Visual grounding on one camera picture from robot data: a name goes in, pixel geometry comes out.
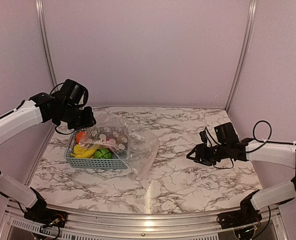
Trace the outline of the yellow toy bananas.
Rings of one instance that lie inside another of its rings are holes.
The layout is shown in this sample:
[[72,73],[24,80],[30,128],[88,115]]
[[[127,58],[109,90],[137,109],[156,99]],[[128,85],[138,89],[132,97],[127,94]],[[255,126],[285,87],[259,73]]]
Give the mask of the yellow toy bananas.
[[77,158],[77,159],[90,159],[94,155],[95,151],[96,150],[94,148],[87,149],[86,152],[79,154],[79,155],[75,155],[73,152],[73,153],[71,153],[71,157]]

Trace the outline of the clear zip top bag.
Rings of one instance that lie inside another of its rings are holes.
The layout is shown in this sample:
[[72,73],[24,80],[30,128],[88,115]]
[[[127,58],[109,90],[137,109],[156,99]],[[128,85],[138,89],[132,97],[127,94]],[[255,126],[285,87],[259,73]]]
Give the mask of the clear zip top bag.
[[[138,178],[142,179],[148,174],[158,152],[160,140],[151,130],[136,124],[135,122],[106,114],[97,118],[93,127],[84,130],[86,133],[79,142],[80,146],[87,149],[108,149],[123,162]],[[128,138],[126,151],[118,151],[115,148],[107,148],[107,138],[117,140],[119,136]]]

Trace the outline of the red toy strawberry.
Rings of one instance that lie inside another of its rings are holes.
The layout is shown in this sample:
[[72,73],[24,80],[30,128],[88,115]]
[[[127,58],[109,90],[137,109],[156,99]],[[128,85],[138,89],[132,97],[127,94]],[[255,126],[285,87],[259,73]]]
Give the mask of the red toy strawberry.
[[114,138],[107,138],[105,141],[105,146],[107,148],[115,148],[116,147],[116,140]]

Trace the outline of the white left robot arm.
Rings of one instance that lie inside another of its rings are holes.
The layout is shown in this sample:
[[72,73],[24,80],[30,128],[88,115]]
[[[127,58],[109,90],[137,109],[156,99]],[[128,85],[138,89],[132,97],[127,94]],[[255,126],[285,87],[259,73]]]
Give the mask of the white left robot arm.
[[[66,123],[68,129],[79,130],[96,124],[92,108],[87,106],[89,92],[85,86],[67,79],[59,90],[39,93],[0,116],[0,145],[19,133],[52,121],[56,126]],[[0,170],[0,194],[26,207],[26,215],[41,223],[51,218],[44,198],[34,189],[20,183]]]

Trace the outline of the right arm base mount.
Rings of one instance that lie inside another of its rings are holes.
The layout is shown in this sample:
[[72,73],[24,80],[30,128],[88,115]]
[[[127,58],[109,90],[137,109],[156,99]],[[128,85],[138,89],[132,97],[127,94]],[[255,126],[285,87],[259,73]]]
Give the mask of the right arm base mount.
[[250,214],[242,214],[240,210],[222,212],[217,216],[217,222],[222,229],[240,227],[247,224],[258,223],[262,216],[258,211]]

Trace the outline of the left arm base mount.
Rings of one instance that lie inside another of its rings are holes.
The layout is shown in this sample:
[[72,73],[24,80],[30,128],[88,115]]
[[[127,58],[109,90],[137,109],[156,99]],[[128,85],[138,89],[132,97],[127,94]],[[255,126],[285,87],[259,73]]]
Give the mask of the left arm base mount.
[[65,211],[50,208],[37,210],[29,209],[24,213],[24,218],[41,223],[44,228],[52,226],[63,228],[66,223],[67,215]]

